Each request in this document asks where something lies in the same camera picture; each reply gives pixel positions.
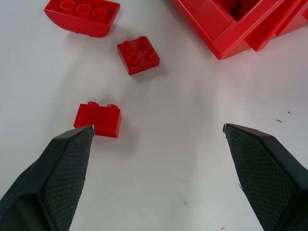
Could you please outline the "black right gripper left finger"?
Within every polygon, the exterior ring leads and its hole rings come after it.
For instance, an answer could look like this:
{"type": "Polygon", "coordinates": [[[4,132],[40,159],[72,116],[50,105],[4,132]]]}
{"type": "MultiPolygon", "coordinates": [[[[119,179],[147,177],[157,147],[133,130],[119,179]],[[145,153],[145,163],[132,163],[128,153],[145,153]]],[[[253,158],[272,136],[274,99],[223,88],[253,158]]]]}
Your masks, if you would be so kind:
{"type": "Polygon", "coordinates": [[[67,231],[83,191],[93,126],[53,138],[0,201],[2,231],[67,231]]]}

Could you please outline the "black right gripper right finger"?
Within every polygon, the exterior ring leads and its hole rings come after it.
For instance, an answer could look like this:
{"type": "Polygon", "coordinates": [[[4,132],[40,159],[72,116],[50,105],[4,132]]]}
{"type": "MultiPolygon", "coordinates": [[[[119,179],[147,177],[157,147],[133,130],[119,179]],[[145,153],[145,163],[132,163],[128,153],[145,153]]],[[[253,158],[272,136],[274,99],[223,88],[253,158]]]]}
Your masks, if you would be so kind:
{"type": "Polygon", "coordinates": [[[308,229],[308,170],[273,136],[224,124],[240,186],[265,231],[308,229]]]}

